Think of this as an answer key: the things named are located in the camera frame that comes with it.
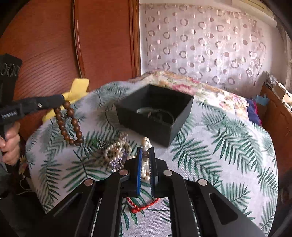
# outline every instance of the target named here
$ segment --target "red string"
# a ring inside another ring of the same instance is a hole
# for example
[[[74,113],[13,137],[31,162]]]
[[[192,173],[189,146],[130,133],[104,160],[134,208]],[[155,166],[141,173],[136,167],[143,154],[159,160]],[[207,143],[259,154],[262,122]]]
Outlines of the red string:
[[[152,205],[154,205],[155,203],[157,203],[157,202],[159,201],[159,198],[157,198],[157,199],[154,200],[152,203],[150,203],[150,204],[148,204],[148,205],[146,205],[146,206],[144,206],[144,207],[138,207],[135,203],[132,202],[132,200],[131,200],[129,197],[127,197],[127,201],[133,206],[133,208],[130,209],[130,211],[131,211],[132,213],[137,213],[137,212],[139,212],[139,211],[141,211],[141,210],[144,210],[144,209],[146,209],[146,208],[148,208],[148,207],[151,207]]]

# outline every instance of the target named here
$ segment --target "human hand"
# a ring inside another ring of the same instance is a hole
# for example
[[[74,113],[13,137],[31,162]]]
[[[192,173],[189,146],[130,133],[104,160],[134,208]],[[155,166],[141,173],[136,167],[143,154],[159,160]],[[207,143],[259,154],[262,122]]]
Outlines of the human hand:
[[[8,165],[16,164],[19,159],[19,128],[20,123],[15,122],[13,127],[11,127],[5,134],[7,141],[0,137],[0,149],[2,150],[2,152],[6,152],[2,158],[2,161],[4,161]]]

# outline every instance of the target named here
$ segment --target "wooden bead bracelet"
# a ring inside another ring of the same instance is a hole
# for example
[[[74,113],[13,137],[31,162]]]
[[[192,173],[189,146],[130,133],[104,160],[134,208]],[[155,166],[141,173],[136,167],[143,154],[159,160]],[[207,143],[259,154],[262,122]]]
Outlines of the wooden bead bracelet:
[[[71,124],[73,125],[73,130],[76,132],[77,139],[74,141],[73,138],[70,138],[67,130],[65,129],[65,121],[62,118],[61,109],[56,108],[54,112],[56,114],[56,119],[58,121],[59,129],[61,130],[61,134],[64,137],[65,141],[69,141],[70,145],[80,146],[83,143],[82,132],[80,131],[80,126],[78,125],[78,120],[74,118],[74,109],[70,108],[70,102],[65,101],[63,104],[64,109],[67,110],[67,117],[72,118]]]

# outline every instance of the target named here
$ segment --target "open black box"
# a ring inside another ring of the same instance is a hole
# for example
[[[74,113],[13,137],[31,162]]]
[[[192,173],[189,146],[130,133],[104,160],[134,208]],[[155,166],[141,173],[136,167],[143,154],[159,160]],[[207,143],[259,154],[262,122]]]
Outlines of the open black box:
[[[165,87],[147,85],[115,104],[120,124],[168,147],[189,116],[194,97]],[[151,107],[170,112],[174,123],[148,118],[136,111]]]

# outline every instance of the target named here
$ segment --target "wooden furniture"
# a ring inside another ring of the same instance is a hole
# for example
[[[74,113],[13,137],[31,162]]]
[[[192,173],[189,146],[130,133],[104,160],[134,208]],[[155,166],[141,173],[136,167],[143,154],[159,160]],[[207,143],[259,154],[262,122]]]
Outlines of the wooden furniture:
[[[292,168],[292,112],[265,85],[260,95],[264,94],[270,101],[262,123],[274,144],[280,178]]]
[[[138,0],[30,0],[0,38],[0,55],[22,59],[14,100],[63,93],[75,78],[94,90],[139,76],[138,16]],[[44,114],[20,121],[25,140]]]

